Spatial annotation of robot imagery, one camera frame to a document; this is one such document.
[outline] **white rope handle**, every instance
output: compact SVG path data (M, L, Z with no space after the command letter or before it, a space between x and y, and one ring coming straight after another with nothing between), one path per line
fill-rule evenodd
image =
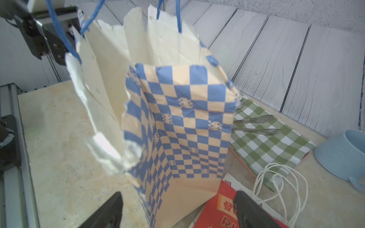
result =
M270 170L271 168L274 168L274 167L282 167L285 170L287 170L291 175L293 175L293 177L295 179L295 186L285 176L281 175L278 172L275 172L275 171ZM304 181L306 183L306 198L304 199L303 205L301 205L301 201L300 201L298 179L297 179L297 177L295 176L295 174L292 171L294 171L296 174L300 175L304 179ZM303 211L303 209L305 208L306 203L307 203L307 199L308 199L308 183L307 183L307 180L298 171L296 171L295 169L293 169L293 168L291 168L289 166L280 165L280 164L277 164L277 163L270 163L270 164L267 164L265 166L264 170L261 171L257 175L256 181L255 181L255 184L254 184L254 187L253 187L253 190L252 190L252 196L253 195L258 196L260 194L261 187L262 187L262 183L264 182L264 176L265 176L265 173L266 172L274 173L274 175L272 177L272 180L273 180L274 187L275 187L277 193L273 197L270 197L270 198L265 199L265 200L260 200L257 203L260 204L260 203L263 203L263 202L267 202L267 201L272 200L272 199L276 198L277 196L279 196L280 201L281 201L281 203L283 205L283 208L284 208L284 221L283 221L283 223L285 225L289 226L290 228L293 228L294 225L295 225L295 222L298 219L299 213ZM282 184L281 184L280 189L279 189L276 181L274 180L275 177L280 177L280 179L281 179ZM288 216L287 215L287 208L285 207L285 203L284 203L283 197L281 196L281 191L284 188L284 180L286 180L289 183L289 185L295 190L296 195L297 195L297 201L296 201L296 206L295 206L295 213L294 213L294 216L289 220L289 223L288 224L287 224L287 216Z

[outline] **blue and beige checkered paper bag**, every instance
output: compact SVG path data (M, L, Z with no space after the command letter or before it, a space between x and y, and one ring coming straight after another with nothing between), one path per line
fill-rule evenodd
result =
M85 38L74 31L82 64L66 63L91 152L131 177L151 227L169 228L217 193L239 93L190 26L180 34L176 17L157 20L150 7L146 32L141 11L124 26L94 23Z

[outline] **blue ceramic pot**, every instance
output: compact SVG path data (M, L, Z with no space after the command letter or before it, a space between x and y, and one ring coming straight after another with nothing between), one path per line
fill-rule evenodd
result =
M365 177L365 133L347 130L326 140L314 148L317 161L338 178L350 181L365 193L359 178Z

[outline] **green and white plaid napkin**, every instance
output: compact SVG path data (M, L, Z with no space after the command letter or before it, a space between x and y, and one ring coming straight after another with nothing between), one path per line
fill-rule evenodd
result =
M245 100L245 105L241 109L236 110L235 120L270 115L269 112L255 104L247 96L243 96L243 98ZM315 144L312 141L275 117L267 123L238 124L237 127L281 129L280 133L272 136L258 135L244 131L232 132L230 141L231 146L256 175L264 170L264 167L267 164L272 162L294 168L300 163L302 158L315 147ZM273 168L272 170L284 176L288 174L287 171L282 168ZM274 191L275 188L272 176L272 173L267 172L265 174L264 184ZM275 180L278 185L281 183L279 177L276 177Z

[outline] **marble countertop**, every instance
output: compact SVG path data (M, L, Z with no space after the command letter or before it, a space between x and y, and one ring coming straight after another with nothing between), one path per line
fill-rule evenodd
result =
M290 118L258 101L257 104L314 143L325 141ZM19 106L42 228L77 228L116 191L122 193L124 202L121 227L148 227L137 192L127 178L107 176L85 145L85 136L92 136L93 130L70 81L21 94ZM312 152L295 169L305 176L309 185L307 206L299 215L296 228L364 226L365 195L354 190L349 182L327 172ZM255 178L230 151L225 173L232 174L247 188L253 188ZM264 188L260 198L272 195ZM291 216L295 207L294 191L286 186L282 195ZM279 199L268 204L284 214ZM187 228L200 209L174 227Z

